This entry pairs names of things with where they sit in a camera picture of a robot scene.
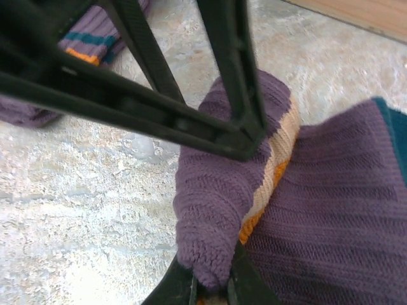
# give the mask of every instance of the wooden surface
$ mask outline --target wooden surface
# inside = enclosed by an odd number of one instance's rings
[[[407,43],[407,0],[285,0]]]

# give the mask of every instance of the ribbed knit fabric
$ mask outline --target ribbed knit fabric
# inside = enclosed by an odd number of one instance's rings
[[[217,290],[240,236],[284,304],[407,304],[407,116],[374,98],[300,127],[288,88],[259,78],[269,129],[252,160],[181,149],[179,262]],[[228,116],[220,80],[200,110]]]
[[[151,0],[139,0],[147,13]],[[92,6],[59,42],[59,47],[93,65],[108,66],[125,47],[107,13]],[[0,95],[0,120],[17,126],[41,127],[59,117],[52,111],[40,109],[15,98]]]

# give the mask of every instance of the concrete floor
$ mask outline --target concrete floor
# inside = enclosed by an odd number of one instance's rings
[[[258,65],[304,123],[382,95],[407,112],[407,46],[278,0],[252,0]],[[197,106],[217,72],[193,1],[155,1],[151,26]],[[113,70],[146,83],[128,51]],[[140,304],[176,245],[178,147],[78,118],[0,123],[0,304]]]

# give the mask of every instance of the purple fabric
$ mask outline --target purple fabric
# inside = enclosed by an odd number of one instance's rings
[[[261,72],[260,80],[270,135],[289,94],[271,75]],[[217,81],[200,110],[223,117],[226,104]],[[247,163],[181,149],[177,257],[210,290],[228,278],[243,216],[263,180],[265,142]],[[374,101],[300,129],[245,247],[284,304],[407,304],[407,188]]]
[[[151,0],[139,0],[143,12],[148,13]],[[110,21],[107,13],[99,6],[92,6],[87,13],[72,27],[70,32],[91,34],[92,36],[105,37],[102,44],[85,43],[80,39],[63,39],[59,47],[63,50],[72,49],[88,56],[97,56],[100,66],[107,67],[111,59],[125,47],[118,31]],[[38,128],[44,126],[60,114],[40,109],[26,104],[20,100],[0,95],[0,120],[7,123]]]

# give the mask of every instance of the knitted sock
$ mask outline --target knitted sock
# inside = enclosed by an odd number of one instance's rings
[[[139,0],[139,3],[147,13],[151,0]],[[91,64],[106,67],[124,49],[125,43],[107,13],[99,6],[92,6],[59,42],[59,47]],[[55,112],[0,95],[1,121],[36,128],[59,116]]]
[[[300,128],[293,145],[297,105],[275,78],[259,76],[270,128],[252,160],[181,149],[179,262],[215,290],[240,232],[284,304],[406,304],[407,116],[376,98]],[[214,85],[201,111],[225,114],[227,104]]]

